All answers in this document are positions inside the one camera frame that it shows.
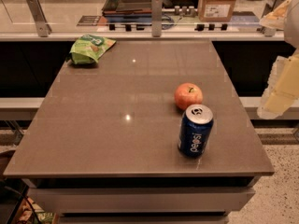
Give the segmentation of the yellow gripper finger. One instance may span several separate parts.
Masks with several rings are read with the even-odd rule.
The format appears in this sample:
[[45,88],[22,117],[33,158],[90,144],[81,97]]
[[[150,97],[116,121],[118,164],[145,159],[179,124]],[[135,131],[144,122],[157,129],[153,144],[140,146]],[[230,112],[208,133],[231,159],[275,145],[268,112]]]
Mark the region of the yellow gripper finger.
[[257,115],[275,119],[287,111],[299,98],[299,55],[277,56],[267,81]]
[[260,24],[263,27],[271,29],[284,29],[284,20],[287,14],[287,9],[292,0],[286,0],[273,11],[269,12],[260,19]]

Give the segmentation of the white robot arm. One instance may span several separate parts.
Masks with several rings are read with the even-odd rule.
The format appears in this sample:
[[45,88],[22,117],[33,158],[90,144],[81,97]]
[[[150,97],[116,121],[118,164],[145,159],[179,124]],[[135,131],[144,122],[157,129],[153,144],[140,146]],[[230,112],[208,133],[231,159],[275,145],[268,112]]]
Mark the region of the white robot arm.
[[273,63],[268,86],[257,109],[261,119],[275,119],[299,99],[299,0],[286,0],[263,16],[260,24],[265,28],[282,30],[284,40],[295,48],[292,56],[278,56]]

